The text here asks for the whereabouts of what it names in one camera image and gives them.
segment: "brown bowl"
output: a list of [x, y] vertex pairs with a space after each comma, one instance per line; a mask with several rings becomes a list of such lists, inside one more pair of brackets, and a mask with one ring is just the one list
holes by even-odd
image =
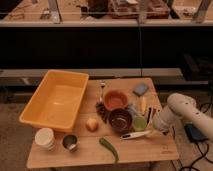
[[104, 96], [104, 106], [108, 111], [122, 108], [124, 109], [128, 105], [127, 96], [120, 90], [111, 90]]
[[115, 109], [109, 114], [109, 123], [117, 133], [128, 132], [132, 125], [132, 116], [125, 109]]

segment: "small metal cup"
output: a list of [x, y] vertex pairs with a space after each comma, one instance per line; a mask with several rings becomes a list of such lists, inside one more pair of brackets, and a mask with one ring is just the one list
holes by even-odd
[[77, 149], [77, 137], [75, 135], [67, 135], [63, 139], [63, 147], [69, 150], [70, 152], [74, 152]]

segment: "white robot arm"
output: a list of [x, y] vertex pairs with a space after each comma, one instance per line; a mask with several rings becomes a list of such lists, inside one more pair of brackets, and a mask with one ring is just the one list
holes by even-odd
[[153, 117], [153, 127], [166, 132], [175, 119], [186, 117], [213, 141], [213, 119], [199, 111], [191, 99], [182, 94], [171, 94], [167, 99], [167, 106]]

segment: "gray floor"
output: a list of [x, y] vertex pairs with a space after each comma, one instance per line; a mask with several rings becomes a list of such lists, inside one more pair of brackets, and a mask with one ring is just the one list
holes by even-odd
[[[159, 91], [159, 98], [164, 104], [166, 102], [167, 96], [173, 91]], [[183, 93], [191, 95], [196, 98], [200, 103], [209, 100], [209, 94], [206, 91], [183, 91]], [[23, 97], [14, 98], [10, 103], [4, 103], [5, 98], [0, 98], [0, 171], [25, 171], [26, 161], [30, 146], [32, 143], [33, 136], [35, 134], [35, 129], [31, 126], [21, 124], [18, 122], [18, 117], [26, 105], [29, 96], [23, 100]], [[182, 122], [177, 121], [175, 123], [176, 130], [176, 144], [178, 151], [180, 153], [180, 160], [183, 165], [189, 165], [195, 158], [199, 156], [199, 152], [196, 147], [189, 143], [183, 127]], [[208, 157], [213, 159], [213, 145], [210, 143], [210, 153]], [[150, 170], [153, 171], [173, 171], [180, 168], [177, 161], [174, 161], [174, 166], [171, 161], [158, 162], [152, 164]], [[200, 170], [210, 171], [213, 170], [213, 165], [206, 162], [204, 159], [195, 165]], [[100, 166], [100, 167], [81, 167], [81, 168], [61, 168], [59, 170], [147, 170], [141, 167], [141, 165], [119, 165], [119, 166]]]

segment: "orange bowl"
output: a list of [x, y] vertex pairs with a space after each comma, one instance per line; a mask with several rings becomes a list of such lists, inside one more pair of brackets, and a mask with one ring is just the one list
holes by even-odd
[[108, 111], [124, 109], [128, 105], [127, 96], [120, 90], [110, 90], [104, 96], [104, 106]]

